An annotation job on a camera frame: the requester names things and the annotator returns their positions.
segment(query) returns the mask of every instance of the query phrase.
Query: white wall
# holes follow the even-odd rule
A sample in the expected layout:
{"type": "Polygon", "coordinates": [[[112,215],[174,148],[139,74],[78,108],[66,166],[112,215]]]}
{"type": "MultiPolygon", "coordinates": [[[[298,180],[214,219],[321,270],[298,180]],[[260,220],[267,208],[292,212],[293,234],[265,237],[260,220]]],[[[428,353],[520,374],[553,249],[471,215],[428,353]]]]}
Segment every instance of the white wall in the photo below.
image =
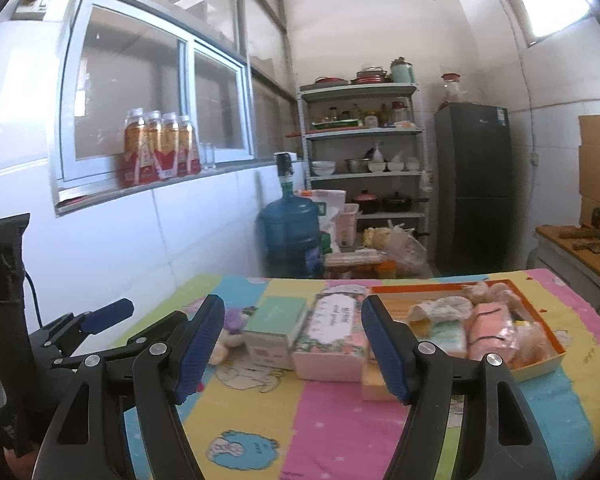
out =
{"type": "Polygon", "coordinates": [[[516,213],[508,266],[524,268],[537,225],[579,222],[578,117],[600,114],[600,26],[587,18],[527,48],[506,0],[460,2],[477,44],[484,101],[509,109],[516,213]]]}
{"type": "MultiPolygon", "coordinates": [[[[134,318],[90,338],[87,351],[113,341],[197,274],[262,275],[254,221],[281,192],[276,168],[269,166],[56,217],[47,139],[59,115],[61,33],[62,23],[0,21],[0,218],[31,213],[23,260],[43,322],[120,297],[134,302],[134,318]]],[[[301,180],[298,164],[296,175],[301,180]]],[[[37,323],[28,291],[26,305],[32,331],[37,323]]]]}
{"type": "MultiPolygon", "coordinates": [[[[429,163],[435,170],[433,113],[443,99],[440,77],[458,72],[469,78],[478,70],[477,47],[459,1],[285,0],[285,9],[298,85],[320,76],[351,79],[369,65],[389,70],[398,56],[413,63],[420,85],[413,98],[416,122],[426,129],[429,163]]],[[[436,216],[434,192],[433,234],[436,216]]],[[[435,247],[434,237],[429,243],[435,247]]]]}

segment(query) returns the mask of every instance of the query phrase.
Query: window sill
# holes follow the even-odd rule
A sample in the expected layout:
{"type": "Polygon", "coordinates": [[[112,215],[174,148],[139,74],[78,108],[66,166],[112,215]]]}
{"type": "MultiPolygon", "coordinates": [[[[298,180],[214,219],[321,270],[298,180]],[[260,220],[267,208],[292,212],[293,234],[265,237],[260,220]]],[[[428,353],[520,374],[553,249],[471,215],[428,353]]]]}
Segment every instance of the window sill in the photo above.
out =
{"type": "MultiPolygon", "coordinates": [[[[297,160],[295,153],[292,154],[292,160],[297,160]]],[[[203,170],[201,173],[196,175],[174,177],[170,178],[169,180],[161,180],[158,182],[152,182],[151,184],[144,184],[142,186],[117,187],[115,189],[111,189],[111,187],[115,184],[110,180],[106,183],[97,183],[93,184],[92,186],[84,187],[85,191],[88,191],[88,188],[90,187],[94,191],[96,189],[102,189],[102,187],[109,187],[109,189],[100,192],[92,192],[91,194],[84,194],[81,196],[76,196],[77,189],[63,189],[59,191],[59,198],[61,202],[56,205],[56,215],[64,216],[68,213],[78,211],[79,209],[83,209],[85,207],[101,204],[103,202],[122,198],[123,196],[132,195],[134,193],[142,193],[143,191],[155,189],[157,187],[170,186],[171,184],[179,184],[181,182],[188,182],[189,180],[197,180],[199,178],[206,178],[208,176],[216,176],[234,171],[252,170],[253,168],[264,168],[266,166],[275,165],[276,161],[274,158],[264,158],[245,163],[228,162],[225,164],[218,164],[218,167],[214,170],[203,170]]]]}

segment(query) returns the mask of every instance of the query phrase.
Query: pink basket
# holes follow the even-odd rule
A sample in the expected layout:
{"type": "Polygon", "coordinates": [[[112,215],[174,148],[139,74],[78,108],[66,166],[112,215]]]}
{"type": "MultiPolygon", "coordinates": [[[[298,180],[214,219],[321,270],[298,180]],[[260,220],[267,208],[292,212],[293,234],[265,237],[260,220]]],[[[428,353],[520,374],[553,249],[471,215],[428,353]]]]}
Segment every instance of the pink basket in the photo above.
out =
{"type": "Polygon", "coordinates": [[[340,247],[353,247],[356,244],[356,223],[358,204],[345,204],[336,219],[336,237],[340,247]]]}

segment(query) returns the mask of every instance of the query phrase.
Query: black refrigerator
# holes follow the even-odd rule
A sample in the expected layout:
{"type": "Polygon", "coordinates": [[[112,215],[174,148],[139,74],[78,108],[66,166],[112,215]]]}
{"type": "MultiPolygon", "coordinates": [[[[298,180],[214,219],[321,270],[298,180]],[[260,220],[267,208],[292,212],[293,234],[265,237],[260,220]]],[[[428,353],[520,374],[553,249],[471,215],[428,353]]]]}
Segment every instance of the black refrigerator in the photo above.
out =
{"type": "Polygon", "coordinates": [[[507,110],[451,103],[435,119],[436,267],[443,276],[502,270],[513,212],[507,110]]]}

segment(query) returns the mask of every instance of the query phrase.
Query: white shelf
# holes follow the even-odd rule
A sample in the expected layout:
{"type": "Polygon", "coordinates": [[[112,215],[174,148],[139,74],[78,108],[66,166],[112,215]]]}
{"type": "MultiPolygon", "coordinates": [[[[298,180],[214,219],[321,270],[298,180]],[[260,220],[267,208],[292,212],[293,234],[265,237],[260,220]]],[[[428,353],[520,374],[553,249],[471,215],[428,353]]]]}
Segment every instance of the white shelf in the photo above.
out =
{"type": "Polygon", "coordinates": [[[300,92],[307,103],[338,101],[340,99],[365,97],[408,97],[418,89],[417,85],[405,83],[374,83],[366,85],[343,85],[317,88],[300,92]]]}
{"type": "Polygon", "coordinates": [[[378,176],[420,176],[421,171],[383,171],[382,173],[334,173],[328,176],[310,176],[309,180],[339,180],[343,178],[373,178],[378,176]]]}
{"type": "Polygon", "coordinates": [[[350,137],[373,137],[385,135],[417,135],[422,133],[421,128],[364,128],[356,130],[339,130],[336,132],[319,132],[306,134],[308,140],[320,139],[348,139],[350,137]]]}
{"type": "Polygon", "coordinates": [[[374,220],[379,218],[424,218],[426,215],[424,213],[417,212],[405,212],[405,213],[371,213],[367,215],[363,215],[362,213],[358,213],[358,220],[374,220]]]}

